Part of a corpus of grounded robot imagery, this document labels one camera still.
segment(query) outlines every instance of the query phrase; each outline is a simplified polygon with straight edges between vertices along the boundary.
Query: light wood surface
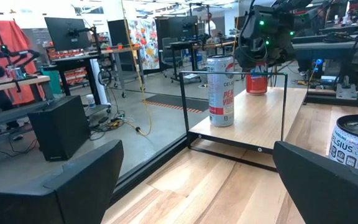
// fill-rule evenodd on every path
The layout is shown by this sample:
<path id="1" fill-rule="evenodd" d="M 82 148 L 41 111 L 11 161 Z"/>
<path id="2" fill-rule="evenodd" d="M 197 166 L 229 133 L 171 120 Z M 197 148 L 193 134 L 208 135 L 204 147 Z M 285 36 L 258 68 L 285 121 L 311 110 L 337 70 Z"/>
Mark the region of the light wood surface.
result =
<path id="1" fill-rule="evenodd" d="M 191 132 L 273 148 L 280 140 L 283 88 L 269 88 L 262 96 L 244 90 L 234 99 L 234 124 L 225 128 L 211 125 L 209 117 L 190 129 Z M 284 139 L 306 96 L 304 88 L 288 88 L 285 107 Z"/>
<path id="2" fill-rule="evenodd" d="M 304 105 L 286 141 L 324 155 L 337 118 L 353 113 L 358 108 Z M 216 142 L 195 144 L 234 157 L 272 162 L 265 154 Z M 277 173 L 184 149 L 106 211 L 102 224 L 112 223 L 304 221 Z"/>
<path id="3" fill-rule="evenodd" d="M 102 50 L 102 54 L 130 52 L 131 50 L 140 50 L 140 49 L 142 49 L 142 47 L 133 47 L 132 49 L 129 47 L 126 47 L 123 49 Z"/>
<path id="4" fill-rule="evenodd" d="M 194 45 L 193 49 L 197 50 L 197 49 L 211 49 L 211 48 L 216 48 L 216 47 L 224 47 L 227 45 L 232 45 L 234 44 L 234 41 L 230 41 L 230 42 L 225 42 L 225 43 L 221 43 L 221 44 L 205 44 L 204 46 L 202 45 Z"/>
<path id="5" fill-rule="evenodd" d="M 22 85 L 31 85 L 31 84 L 42 83 L 42 82 L 49 82 L 49 80 L 50 80 L 49 76 L 39 75 L 37 78 L 19 81 L 18 83 L 20 86 L 22 86 Z M 0 79 L 0 83 L 9 82 L 9 81 L 12 81 L 12 79 L 11 78 Z M 0 90 L 7 90 L 15 87 L 16 87 L 15 83 L 1 84 Z"/>

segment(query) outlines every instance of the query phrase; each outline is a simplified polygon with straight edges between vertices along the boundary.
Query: black box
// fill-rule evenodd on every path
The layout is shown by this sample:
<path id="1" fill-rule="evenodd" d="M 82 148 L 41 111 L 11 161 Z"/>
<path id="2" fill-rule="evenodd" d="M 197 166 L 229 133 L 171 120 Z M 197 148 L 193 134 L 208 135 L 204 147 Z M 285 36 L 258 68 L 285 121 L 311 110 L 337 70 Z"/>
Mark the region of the black box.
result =
<path id="1" fill-rule="evenodd" d="M 91 134 L 80 96 L 65 96 L 28 116 L 46 161 L 69 159 Z"/>

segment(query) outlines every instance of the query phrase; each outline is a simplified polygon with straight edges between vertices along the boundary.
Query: office chair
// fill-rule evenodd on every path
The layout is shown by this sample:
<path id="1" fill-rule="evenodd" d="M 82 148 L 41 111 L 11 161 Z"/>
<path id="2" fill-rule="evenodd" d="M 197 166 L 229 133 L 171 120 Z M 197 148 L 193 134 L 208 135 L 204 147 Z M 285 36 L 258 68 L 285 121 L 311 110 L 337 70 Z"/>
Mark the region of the office chair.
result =
<path id="1" fill-rule="evenodd" d="M 162 63 L 164 63 L 165 65 L 169 65 L 169 66 L 173 66 L 173 57 L 172 57 L 172 51 L 170 49 L 166 49 L 165 47 L 170 46 L 170 43 L 173 42 L 178 42 L 178 39 L 175 38 L 171 38 L 171 37 L 166 37 L 162 39 Z M 183 54 L 181 50 L 176 50 L 175 51 L 175 64 L 177 67 L 179 67 L 179 64 L 183 63 Z M 164 74 L 164 77 L 167 78 L 167 75 L 165 74 L 165 68 L 162 71 L 162 73 Z"/>

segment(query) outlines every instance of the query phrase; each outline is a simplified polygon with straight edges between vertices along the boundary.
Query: colorful poster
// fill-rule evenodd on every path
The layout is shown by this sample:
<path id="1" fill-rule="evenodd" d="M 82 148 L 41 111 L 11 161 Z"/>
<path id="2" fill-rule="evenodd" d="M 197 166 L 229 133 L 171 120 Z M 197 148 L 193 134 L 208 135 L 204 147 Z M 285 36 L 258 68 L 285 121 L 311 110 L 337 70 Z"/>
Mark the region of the colorful poster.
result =
<path id="1" fill-rule="evenodd" d="M 157 29 L 154 19 L 128 20 L 129 35 L 133 44 L 140 44 L 140 59 L 144 70 L 160 68 Z"/>

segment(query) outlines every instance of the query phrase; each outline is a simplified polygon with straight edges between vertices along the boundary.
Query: aluminum can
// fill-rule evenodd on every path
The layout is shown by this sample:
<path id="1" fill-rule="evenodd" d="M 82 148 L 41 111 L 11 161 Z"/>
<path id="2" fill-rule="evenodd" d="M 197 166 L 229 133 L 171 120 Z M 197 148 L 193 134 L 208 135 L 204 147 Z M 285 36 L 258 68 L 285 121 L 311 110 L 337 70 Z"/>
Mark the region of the aluminum can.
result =
<path id="1" fill-rule="evenodd" d="M 207 58 L 208 72 L 233 72 L 232 55 L 213 55 Z M 234 75 L 208 74 L 209 120 L 217 127 L 234 122 Z"/>
<path id="2" fill-rule="evenodd" d="M 358 169 L 358 114 L 343 116 L 336 121 L 329 158 Z"/>
<path id="3" fill-rule="evenodd" d="M 265 62 L 259 62 L 255 68 L 251 70 L 251 75 L 247 75 L 246 90 L 247 93 L 253 95 L 263 95 L 267 92 L 267 76 L 255 73 L 267 72 Z"/>

